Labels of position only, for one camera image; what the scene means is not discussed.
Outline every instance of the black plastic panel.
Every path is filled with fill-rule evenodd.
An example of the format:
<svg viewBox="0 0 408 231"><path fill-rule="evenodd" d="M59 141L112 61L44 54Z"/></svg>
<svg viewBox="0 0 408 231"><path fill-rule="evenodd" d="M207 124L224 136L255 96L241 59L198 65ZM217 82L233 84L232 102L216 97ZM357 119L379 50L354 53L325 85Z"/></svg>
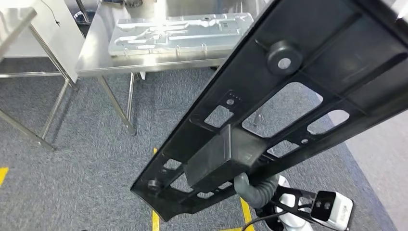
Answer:
<svg viewBox="0 0 408 231"><path fill-rule="evenodd" d="M323 102L272 137L249 135L265 147L248 171L251 183L278 174L408 108L407 24L379 0L275 0L265 9L231 56L218 69L131 191L164 220L196 213L235 194L233 185L182 192L169 185L184 173L184 165L226 125L242 122L291 82L299 82L323 97ZM269 48L281 42L293 46L300 68L290 75L268 68ZM234 104L227 100L234 98ZM217 106L233 113L219 128L204 122ZM307 126L333 110L349 119L322 134ZM278 158L267 150L281 141L299 147ZM163 171L168 159L180 161Z"/></svg>

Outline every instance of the gray carpet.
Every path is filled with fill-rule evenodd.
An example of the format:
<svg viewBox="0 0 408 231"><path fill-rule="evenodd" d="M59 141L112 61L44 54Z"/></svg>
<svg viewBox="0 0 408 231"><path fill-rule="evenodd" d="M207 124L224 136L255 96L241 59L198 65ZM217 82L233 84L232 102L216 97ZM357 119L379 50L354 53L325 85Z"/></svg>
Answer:
<svg viewBox="0 0 408 231"><path fill-rule="evenodd" d="M166 71L148 73L145 81L137 81L134 137L94 78L80 80L77 92L69 90L47 135L55 152L38 147L0 119L0 167L9 167L0 187L1 230L151 230L151 209L129 191L130 186L153 155L153 147L161 145L212 74L207 68ZM128 76L107 77L123 108ZM62 84L61 77L0 79L0 108L39 132ZM276 132L315 106L313 97L300 86L286 89L264 107L261 124L252 129ZM326 118L320 126L330 124ZM280 155L289 148L283 144L273 152ZM395 230L345 145L283 175L294 187L336 190L352 198L357 206L352 230ZM243 223L240 201L234 196L198 214L161 222L160 230L216 231ZM266 228L260 223L255 230Z"/></svg>

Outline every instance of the machined metal part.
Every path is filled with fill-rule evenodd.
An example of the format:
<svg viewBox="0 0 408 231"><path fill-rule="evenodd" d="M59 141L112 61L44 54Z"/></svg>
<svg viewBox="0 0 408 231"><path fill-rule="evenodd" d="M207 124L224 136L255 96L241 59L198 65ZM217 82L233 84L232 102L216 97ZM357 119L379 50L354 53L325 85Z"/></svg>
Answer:
<svg viewBox="0 0 408 231"><path fill-rule="evenodd" d="M119 19L109 43L113 56L230 50L254 20L249 13L157 19Z"/></svg>
<svg viewBox="0 0 408 231"><path fill-rule="evenodd" d="M270 68L272 65L284 70L292 65L287 60L280 63L286 57L268 59L269 48L281 41L285 41L285 49L301 54L301 64L294 72ZM139 175L131 191L164 221L182 213L194 214L234 195L233 185L182 192L170 185L184 169L166 172L162 169L169 159L188 165L226 126L247 132L264 145L259 162L246 172L251 184L257 185L405 111L407 51L407 23L395 20L395 13L380 0L271 1ZM270 137L260 137L242 127L245 119L293 82L313 90L323 101ZM231 98L232 105L227 103ZM205 119L218 106L225 107L233 116L216 128L205 123ZM321 134L307 130L308 125L333 110L344 110L349 118ZM281 141L299 147L281 157L267 152ZM221 178L223 175L224 172L217 174ZM163 187L150 190L150 180L160 181ZM214 195L206 199L197 196L206 190Z"/></svg>

